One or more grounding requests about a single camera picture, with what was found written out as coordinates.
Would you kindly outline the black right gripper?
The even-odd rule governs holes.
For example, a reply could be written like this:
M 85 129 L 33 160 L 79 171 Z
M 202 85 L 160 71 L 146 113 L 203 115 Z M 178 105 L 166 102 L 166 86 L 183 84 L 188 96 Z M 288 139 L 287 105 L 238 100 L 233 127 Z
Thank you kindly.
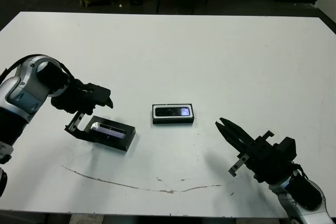
M 271 145 L 267 138 L 274 134 L 267 131 L 263 136 L 253 139 L 240 126 L 225 118 L 216 122 L 224 139 L 238 152 L 238 161 L 229 169 L 232 176 L 242 166 L 253 171 L 254 178 L 262 183 L 275 184 L 289 177 L 289 138 L 285 137 L 279 144 Z

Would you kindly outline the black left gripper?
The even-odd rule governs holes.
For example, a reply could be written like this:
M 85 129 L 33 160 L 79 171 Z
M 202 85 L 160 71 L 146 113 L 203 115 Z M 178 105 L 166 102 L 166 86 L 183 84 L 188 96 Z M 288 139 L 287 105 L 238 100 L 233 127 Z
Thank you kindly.
M 109 89 L 92 83 L 84 84 L 78 79 L 71 81 L 61 95 L 51 98 L 51 105 L 70 114 L 81 112 L 87 115 L 93 113 L 96 105 L 113 108 Z

